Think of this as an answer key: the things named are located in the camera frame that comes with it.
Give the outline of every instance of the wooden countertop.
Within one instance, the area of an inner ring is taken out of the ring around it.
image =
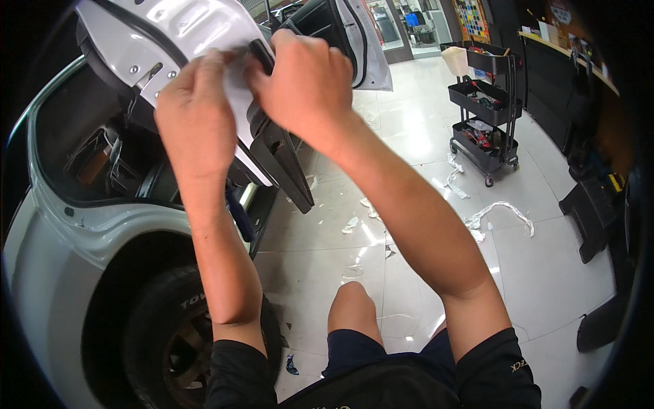
[[[549,48],[552,48],[553,50],[556,50],[560,52],[561,54],[564,54],[568,57],[572,54],[572,51],[567,50],[563,47],[559,47],[556,44],[550,43],[549,41],[543,40],[541,37],[537,36],[536,34],[531,34],[531,33],[525,33],[524,31],[518,31],[518,34],[526,39],[530,39],[533,41],[536,41],[537,43],[541,43],[543,45],[548,46]],[[586,61],[582,60],[581,58],[578,58],[577,61],[583,65],[584,67],[586,66]],[[620,93],[617,91],[617,88],[613,83],[608,80],[603,74],[602,70],[593,66],[593,74],[595,74],[596,77],[598,77],[604,84],[606,84],[607,87],[611,89],[611,91],[615,92],[616,95],[620,95]]]

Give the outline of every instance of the car tire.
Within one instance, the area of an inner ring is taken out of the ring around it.
[[[266,297],[261,328],[274,385],[282,341],[279,322]],[[212,344],[198,267],[157,275],[137,299],[123,337],[124,370],[139,400],[151,409],[203,408]],[[194,380],[183,387],[190,378]]]

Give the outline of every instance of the black rolling cart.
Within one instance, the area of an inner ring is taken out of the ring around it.
[[[461,122],[452,125],[450,150],[452,153],[460,151],[470,159],[485,176],[486,186],[491,187],[494,184],[492,174],[502,166],[519,169],[518,142],[513,137],[515,120],[523,111],[523,103],[516,96],[515,76],[516,70],[522,69],[521,57],[512,51],[507,53],[506,48],[471,41],[443,43],[441,50],[451,46],[467,50],[468,66],[492,74],[491,84],[464,75],[456,78],[456,84],[447,87],[450,101],[461,110]],[[482,48],[488,54],[470,50],[471,47]],[[506,89],[495,85],[498,75],[505,76]],[[475,131],[468,124],[470,120],[482,120],[492,126],[492,131]],[[506,132],[498,128],[503,124],[506,124]]]

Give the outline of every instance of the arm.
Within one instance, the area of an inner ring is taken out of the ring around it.
[[[250,61],[247,79],[280,126],[338,164],[380,213],[409,265],[443,300],[455,360],[509,328],[500,293],[456,213],[351,109],[352,66],[324,41],[273,36],[272,76]]]
[[[222,89],[225,64],[212,50],[184,67],[160,92],[155,120],[188,215],[213,338],[265,355],[261,283],[225,203],[237,137]]]

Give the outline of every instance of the white bucket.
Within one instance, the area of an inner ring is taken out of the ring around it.
[[[468,51],[461,47],[449,47],[441,52],[452,75],[463,77],[468,74]]]

